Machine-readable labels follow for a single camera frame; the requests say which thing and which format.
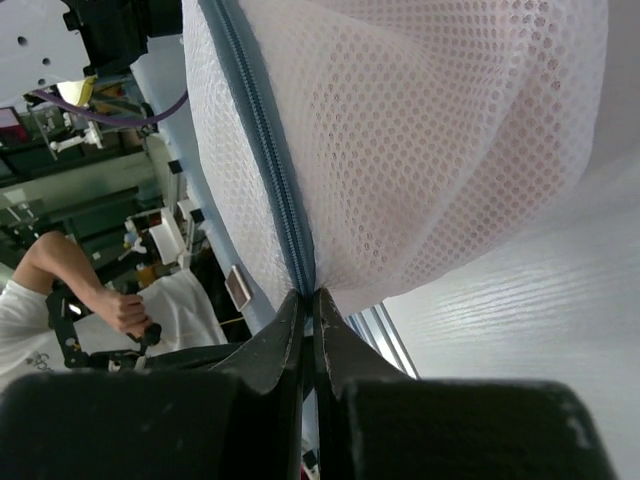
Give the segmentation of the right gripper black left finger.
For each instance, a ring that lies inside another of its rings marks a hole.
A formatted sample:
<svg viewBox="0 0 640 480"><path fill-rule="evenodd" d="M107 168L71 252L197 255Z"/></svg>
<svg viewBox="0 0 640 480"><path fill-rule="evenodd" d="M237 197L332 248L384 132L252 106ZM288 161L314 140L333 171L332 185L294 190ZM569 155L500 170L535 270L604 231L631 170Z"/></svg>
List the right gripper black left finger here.
<svg viewBox="0 0 640 480"><path fill-rule="evenodd" d="M219 362L177 369L129 354L110 371L53 318L70 370L13 382L1 399L5 479L296 479L301 470L303 300Z"/></svg>

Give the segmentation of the clear mesh laundry bag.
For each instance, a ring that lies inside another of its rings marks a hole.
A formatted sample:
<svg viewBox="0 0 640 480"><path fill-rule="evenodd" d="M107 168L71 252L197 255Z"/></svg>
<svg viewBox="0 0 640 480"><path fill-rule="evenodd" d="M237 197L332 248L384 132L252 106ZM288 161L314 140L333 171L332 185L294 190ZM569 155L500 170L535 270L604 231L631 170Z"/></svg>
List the clear mesh laundry bag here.
<svg viewBox="0 0 640 480"><path fill-rule="evenodd" d="M201 168L273 307L344 314L505 242L586 169L604 1L186 1Z"/></svg>

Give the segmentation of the person's hand on handle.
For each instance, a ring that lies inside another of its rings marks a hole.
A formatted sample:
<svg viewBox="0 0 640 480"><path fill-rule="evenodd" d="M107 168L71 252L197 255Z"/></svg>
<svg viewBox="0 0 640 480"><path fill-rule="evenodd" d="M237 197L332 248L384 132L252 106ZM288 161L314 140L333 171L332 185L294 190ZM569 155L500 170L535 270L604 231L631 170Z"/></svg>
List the person's hand on handle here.
<svg viewBox="0 0 640 480"><path fill-rule="evenodd" d="M101 296L97 313L116 331L142 337L152 324L148 317L142 297L124 295L113 290L106 290Z"/></svg>

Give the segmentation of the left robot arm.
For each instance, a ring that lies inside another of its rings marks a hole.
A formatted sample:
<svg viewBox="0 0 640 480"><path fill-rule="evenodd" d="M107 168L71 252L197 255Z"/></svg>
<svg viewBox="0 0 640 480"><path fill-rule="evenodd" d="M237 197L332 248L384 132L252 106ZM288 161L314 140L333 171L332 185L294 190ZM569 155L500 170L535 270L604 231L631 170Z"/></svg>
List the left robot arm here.
<svg viewBox="0 0 640 480"><path fill-rule="evenodd" d="M152 38L182 32L179 0L1 3L1 105L33 90L119 73Z"/></svg>

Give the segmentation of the person's bare forearm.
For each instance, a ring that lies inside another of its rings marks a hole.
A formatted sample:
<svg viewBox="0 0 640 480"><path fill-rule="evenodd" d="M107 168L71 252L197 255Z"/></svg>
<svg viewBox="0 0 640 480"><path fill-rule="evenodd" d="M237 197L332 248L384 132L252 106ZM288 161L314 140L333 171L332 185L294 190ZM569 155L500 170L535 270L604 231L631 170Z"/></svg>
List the person's bare forearm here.
<svg viewBox="0 0 640 480"><path fill-rule="evenodd" d="M82 249L59 232L42 235L19 262L12 280L31 291L48 295L54 281L64 282L94 313L112 326L116 297L100 282Z"/></svg>

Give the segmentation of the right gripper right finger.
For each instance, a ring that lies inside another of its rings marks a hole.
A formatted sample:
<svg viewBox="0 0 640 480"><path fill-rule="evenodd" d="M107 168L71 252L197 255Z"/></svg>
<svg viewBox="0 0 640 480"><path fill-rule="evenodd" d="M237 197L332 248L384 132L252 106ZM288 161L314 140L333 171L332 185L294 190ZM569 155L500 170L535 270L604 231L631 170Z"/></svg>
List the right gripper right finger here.
<svg viewBox="0 0 640 480"><path fill-rule="evenodd" d="M539 380L417 380L312 300L325 479L612 479L584 404Z"/></svg>

